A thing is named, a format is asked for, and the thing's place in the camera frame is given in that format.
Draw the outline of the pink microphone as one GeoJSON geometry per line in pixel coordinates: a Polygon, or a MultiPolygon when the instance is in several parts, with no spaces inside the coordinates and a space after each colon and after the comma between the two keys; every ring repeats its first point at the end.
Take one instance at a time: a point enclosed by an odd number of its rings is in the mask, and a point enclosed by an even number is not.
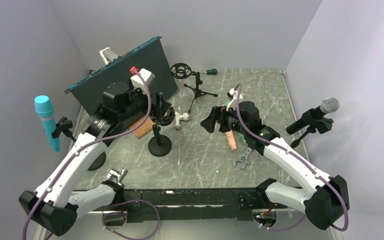
{"type": "Polygon", "coordinates": [[[225,135],[231,150],[233,151],[236,150],[238,147],[237,147],[237,143],[236,143],[233,131],[230,130],[226,132],[225,135]]]}

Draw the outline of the black round base shock mount stand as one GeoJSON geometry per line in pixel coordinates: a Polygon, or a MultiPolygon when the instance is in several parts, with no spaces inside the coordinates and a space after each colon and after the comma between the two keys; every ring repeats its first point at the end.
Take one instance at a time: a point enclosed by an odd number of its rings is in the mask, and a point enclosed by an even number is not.
{"type": "MultiPolygon", "coordinates": [[[[172,122],[175,118],[175,111],[172,108],[172,122]]],[[[152,126],[153,137],[148,142],[148,150],[155,157],[166,156],[172,149],[172,142],[166,135],[161,134],[161,126],[155,124],[155,118],[151,118],[154,122],[152,126]]]]}

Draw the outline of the blue microphone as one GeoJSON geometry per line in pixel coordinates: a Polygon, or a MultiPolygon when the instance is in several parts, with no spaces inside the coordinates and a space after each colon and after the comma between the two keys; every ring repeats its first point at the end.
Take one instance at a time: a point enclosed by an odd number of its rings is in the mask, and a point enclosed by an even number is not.
{"type": "Polygon", "coordinates": [[[50,147],[55,151],[61,150],[59,138],[53,138],[52,133],[56,130],[56,122],[54,118],[54,106],[51,99],[47,95],[38,95],[34,99],[35,111],[41,120],[43,130],[50,147]]]}

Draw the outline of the mint green microphone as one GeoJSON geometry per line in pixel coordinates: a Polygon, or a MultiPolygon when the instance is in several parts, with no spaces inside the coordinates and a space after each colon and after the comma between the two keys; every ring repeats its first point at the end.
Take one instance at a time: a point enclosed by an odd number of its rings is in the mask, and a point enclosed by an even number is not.
{"type": "Polygon", "coordinates": [[[235,139],[236,139],[236,137],[237,137],[237,138],[240,139],[240,141],[241,141],[243,144],[246,143],[246,140],[245,140],[245,137],[244,137],[243,134],[240,134],[240,133],[237,133],[237,132],[234,132],[234,131],[233,131],[233,134],[234,134],[234,138],[235,138],[235,139]]]}

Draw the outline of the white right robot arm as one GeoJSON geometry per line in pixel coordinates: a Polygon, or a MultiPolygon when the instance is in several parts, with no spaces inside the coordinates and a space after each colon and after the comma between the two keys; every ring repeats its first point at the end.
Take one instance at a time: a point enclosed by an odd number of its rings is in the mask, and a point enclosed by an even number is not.
{"type": "Polygon", "coordinates": [[[249,148],[276,163],[300,185],[294,188],[274,180],[264,181],[255,194],[260,207],[267,208],[272,203],[290,207],[305,214],[320,230],[334,227],[343,217],[344,226],[337,230],[348,228],[350,201],[346,180],[340,175],[332,177],[299,155],[277,131],[262,123],[253,102],[241,102],[239,109],[213,106],[200,125],[213,133],[216,124],[221,133],[233,131],[243,135],[249,148]]]}

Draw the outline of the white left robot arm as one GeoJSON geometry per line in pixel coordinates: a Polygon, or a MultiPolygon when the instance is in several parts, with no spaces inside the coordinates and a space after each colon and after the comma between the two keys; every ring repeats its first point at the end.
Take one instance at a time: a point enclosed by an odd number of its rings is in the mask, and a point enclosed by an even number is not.
{"type": "Polygon", "coordinates": [[[75,186],[115,138],[133,131],[131,125],[136,121],[151,118],[166,126],[174,117],[171,103],[165,101],[161,92],[153,94],[147,86],[110,84],[103,92],[102,102],[55,171],[36,190],[26,190],[20,195],[19,202],[28,220],[60,237],[90,211],[104,206],[119,209],[125,200],[122,182],[125,169],[111,170],[97,187],[82,193],[74,194],[75,186]]]}

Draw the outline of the black right round base stand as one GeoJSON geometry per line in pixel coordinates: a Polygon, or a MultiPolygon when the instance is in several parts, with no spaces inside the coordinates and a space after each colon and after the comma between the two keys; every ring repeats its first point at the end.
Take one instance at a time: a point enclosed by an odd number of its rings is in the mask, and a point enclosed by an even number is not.
{"type": "Polygon", "coordinates": [[[311,108],[301,115],[301,118],[286,127],[286,132],[290,135],[295,134],[306,127],[306,131],[291,143],[291,147],[296,148],[301,140],[308,134],[319,132],[324,134],[332,130],[334,120],[325,117],[326,113],[322,112],[320,107],[311,108]]]}

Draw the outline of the silver black microphone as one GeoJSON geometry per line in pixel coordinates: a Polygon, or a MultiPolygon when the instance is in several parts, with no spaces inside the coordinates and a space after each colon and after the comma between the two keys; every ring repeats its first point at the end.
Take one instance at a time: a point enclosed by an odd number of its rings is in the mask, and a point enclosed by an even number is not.
{"type": "Polygon", "coordinates": [[[311,108],[301,115],[301,118],[290,124],[286,132],[290,135],[295,134],[305,127],[312,127],[320,134],[332,130],[334,120],[326,118],[325,115],[336,112],[340,108],[340,102],[334,97],[328,97],[322,100],[316,108],[311,108]]]}

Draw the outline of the white plastic faucet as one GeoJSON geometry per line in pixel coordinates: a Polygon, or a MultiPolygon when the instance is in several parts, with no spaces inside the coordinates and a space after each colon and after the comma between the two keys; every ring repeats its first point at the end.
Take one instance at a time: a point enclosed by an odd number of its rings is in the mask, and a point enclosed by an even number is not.
{"type": "Polygon", "coordinates": [[[190,114],[188,112],[179,113],[176,111],[174,120],[175,120],[175,129],[179,131],[181,129],[181,121],[189,121],[190,114]]]}

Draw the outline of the wooden block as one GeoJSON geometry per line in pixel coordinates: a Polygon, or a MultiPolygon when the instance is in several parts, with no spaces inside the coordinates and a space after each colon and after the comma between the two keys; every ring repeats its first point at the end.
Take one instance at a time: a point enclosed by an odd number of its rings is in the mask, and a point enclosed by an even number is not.
{"type": "Polygon", "coordinates": [[[150,131],[153,130],[154,122],[151,120],[150,117],[146,119],[146,121],[139,127],[139,124],[145,119],[145,117],[141,117],[136,122],[134,122],[131,126],[129,126],[129,130],[135,129],[132,133],[138,138],[142,138],[146,134],[148,134],[150,131]]]}

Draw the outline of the dark teal-edged board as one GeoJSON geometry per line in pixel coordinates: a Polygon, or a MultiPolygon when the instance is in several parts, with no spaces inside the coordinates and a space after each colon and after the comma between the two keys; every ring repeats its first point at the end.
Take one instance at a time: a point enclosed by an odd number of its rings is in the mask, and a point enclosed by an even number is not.
{"type": "Polygon", "coordinates": [[[137,67],[155,75],[154,80],[148,84],[151,93],[162,92],[163,97],[169,99],[178,90],[178,86],[171,75],[171,67],[160,39],[160,36],[151,38],[115,62],[70,85],[65,93],[72,93],[84,110],[91,115],[102,102],[103,92],[107,87],[115,82],[128,84],[130,77],[133,76],[130,68],[137,67]]]}

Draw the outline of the chrome metal fitting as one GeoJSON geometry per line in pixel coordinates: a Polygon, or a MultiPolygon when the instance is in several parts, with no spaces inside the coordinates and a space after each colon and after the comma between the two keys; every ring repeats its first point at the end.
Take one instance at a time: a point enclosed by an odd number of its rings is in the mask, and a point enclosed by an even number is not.
{"type": "Polygon", "coordinates": [[[118,170],[115,170],[115,169],[111,169],[107,176],[106,176],[106,179],[108,181],[111,181],[111,182],[114,182],[118,185],[122,185],[123,184],[123,179],[124,177],[126,176],[126,174],[128,173],[128,170],[126,168],[123,168],[121,171],[118,171],[118,170]]]}

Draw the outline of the white bracket behind board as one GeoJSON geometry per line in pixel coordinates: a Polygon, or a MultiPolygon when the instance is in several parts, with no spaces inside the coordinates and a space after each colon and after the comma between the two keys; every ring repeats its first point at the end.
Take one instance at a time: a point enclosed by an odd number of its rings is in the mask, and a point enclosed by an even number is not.
{"type": "Polygon", "coordinates": [[[105,65],[113,63],[119,58],[119,55],[111,50],[110,47],[106,47],[99,51],[99,54],[105,65]]]}

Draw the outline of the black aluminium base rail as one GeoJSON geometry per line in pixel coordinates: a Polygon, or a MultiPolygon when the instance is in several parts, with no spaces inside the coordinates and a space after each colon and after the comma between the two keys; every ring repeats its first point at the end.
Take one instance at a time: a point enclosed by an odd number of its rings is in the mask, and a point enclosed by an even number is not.
{"type": "Polygon", "coordinates": [[[124,211],[128,223],[167,220],[253,220],[254,213],[285,209],[272,203],[257,187],[125,189],[112,203],[94,211],[124,211]]]}

